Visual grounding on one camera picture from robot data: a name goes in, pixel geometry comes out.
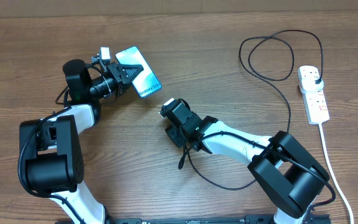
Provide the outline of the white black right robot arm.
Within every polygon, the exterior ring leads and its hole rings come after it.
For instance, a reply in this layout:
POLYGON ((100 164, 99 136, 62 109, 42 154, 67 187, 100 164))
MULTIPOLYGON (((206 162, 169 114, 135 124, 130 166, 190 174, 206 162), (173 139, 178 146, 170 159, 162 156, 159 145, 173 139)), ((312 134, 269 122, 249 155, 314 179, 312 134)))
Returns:
POLYGON ((323 166, 288 132, 258 136, 231 128, 217 118, 200 118, 188 103, 169 99, 160 110, 170 125, 165 132, 183 155, 191 151, 231 157, 245 164, 277 207, 271 223, 306 223, 311 211, 336 198, 323 166))

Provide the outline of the blue Samsung Galaxy smartphone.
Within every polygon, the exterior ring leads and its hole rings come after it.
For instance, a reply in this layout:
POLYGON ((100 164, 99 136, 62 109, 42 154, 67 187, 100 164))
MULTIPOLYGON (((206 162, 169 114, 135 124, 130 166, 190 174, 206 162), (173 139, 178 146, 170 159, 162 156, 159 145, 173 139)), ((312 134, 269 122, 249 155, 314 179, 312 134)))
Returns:
POLYGON ((150 65, 136 46, 132 46, 115 54, 116 60, 122 65, 134 65, 132 72, 135 77, 132 85, 141 98, 148 97, 162 88, 162 84, 154 74, 150 65))

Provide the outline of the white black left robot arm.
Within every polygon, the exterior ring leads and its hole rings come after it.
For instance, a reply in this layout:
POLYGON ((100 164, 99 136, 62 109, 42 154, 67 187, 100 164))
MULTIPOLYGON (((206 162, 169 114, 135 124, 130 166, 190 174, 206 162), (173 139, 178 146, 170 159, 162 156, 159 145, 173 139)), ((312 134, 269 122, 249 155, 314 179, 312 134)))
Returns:
POLYGON ((26 192, 57 203, 72 223, 113 223, 84 182, 79 135, 99 121, 100 99, 125 93, 143 69, 140 64, 104 60, 74 59, 64 64, 63 109, 19 126, 17 172, 26 192))

